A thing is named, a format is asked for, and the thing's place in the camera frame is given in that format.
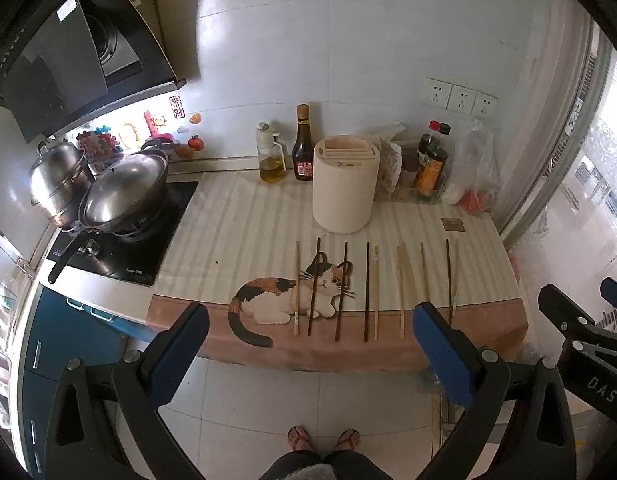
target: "power socket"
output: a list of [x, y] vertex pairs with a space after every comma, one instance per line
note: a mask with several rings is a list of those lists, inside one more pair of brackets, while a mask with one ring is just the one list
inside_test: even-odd
[[463, 86], [453, 85], [450, 91], [450, 99], [448, 100], [448, 110], [458, 112], [460, 114], [470, 115], [475, 104], [477, 90], [464, 88]]
[[421, 92], [421, 103], [439, 108], [446, 108], [450, 97], [451, 83], [426, 78], [425, 86]]
[[471, 115], [479, 118], [488, 118], [495, 115], [495, 108], [497, 108], [497, 98], [492, 95], [477, 92], [475, 99], [475, 106]]

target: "metal screw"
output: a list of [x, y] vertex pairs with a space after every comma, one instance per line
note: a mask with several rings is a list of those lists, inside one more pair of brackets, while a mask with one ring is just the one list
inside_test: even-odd
[[126, 352], [124, 356], [124, 361], [127, 363], [136, 363], [140, 360], [142, 352], [139, 350], [131, 350], [130, 352]]
[[75, 368], [77, 368], [80, 364], [82, 364], [82, 362], [79, 360], [79, 358], [73, 357], [72, 359], [69, 359], [66, 363], [66, 368], [68, 368], [69, 370], [75, 370]]
[[557, 365], [555, 363], [555, 360], [548, 356], [542, 359], [542, 364], [544, 365], [545, 368], [548, 368], [549, 370], [552, 370]]
[[487, 348], [482, 352], [482, 359], [487, 363], [495, 363], [499, 359], [499, 356], [496, 351]]

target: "cabinet handle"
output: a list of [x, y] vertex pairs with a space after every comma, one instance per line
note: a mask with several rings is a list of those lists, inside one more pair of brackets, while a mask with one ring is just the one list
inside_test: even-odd
[[66, 298], [66, 303], [69, 306], [72, 306], [76, 310], [83, 310], [84, 309], [84, 304], [83, 303], [73, 303], [70, 298]]
[[42, 351], [42, 342], [37, 342], [37, 348], [35, 349], [35, 357], [32, 360], [32, 368], [33, 370], [37, 370], [37, 367], [40, 365], [40, 352]]
[[91, 314], [93, 314], [93, 316], [97, 317], [98, 319], [107, 322], [111, 322], [115, 317], [110, 312], [103, 312], [101, 310], [97, 310], [94, 306], [91, 307]]

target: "foot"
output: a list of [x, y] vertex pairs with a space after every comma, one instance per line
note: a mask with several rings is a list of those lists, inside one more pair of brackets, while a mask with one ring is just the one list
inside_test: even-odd
[[310, 443], [310, 436], [301, 426], [293, 426], [288, 431], [286, 436], [288, 445], [293, 451], [312, 451], [313, 446]]
[[350, 430], [344, 431], [339, 436], [339, 440], [337, 441], [337, 444], [335, 445], [333, 451], [341, 451], [344, 449], [355, 451], [355, 448], [359, 447], [360, 441], [361, 437], [359, 436], [357, 430], [353, 430], [351, 428]]

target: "calico cat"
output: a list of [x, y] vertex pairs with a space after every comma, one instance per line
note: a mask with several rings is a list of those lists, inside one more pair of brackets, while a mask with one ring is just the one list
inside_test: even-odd
[[[331, 317], [335, 314], [333, 298], [339, 295], [339, 288], [344, 283], [344, 293], [354, 298], [349, 290], [352, 264], [343, 263], [335, 266], [328, 262], [325, 254], [323, 261], [313, 262], [300, 274], [300, 314], [310, 315], [310, 303], [313, 296], [313, 279], [317, 273], [317, 293], [313, 318]], [[239, 317], [240, 311], [253, 318], [258, 324], [284, 324], [294, 313], [296, 280], [286, 278], [256, 278], [245, 283], [237, 291], [228, 306], [228, 323], [234, 334], [245, 343], [253, 346], [272, 347], [270, 337], [248, 330]]]

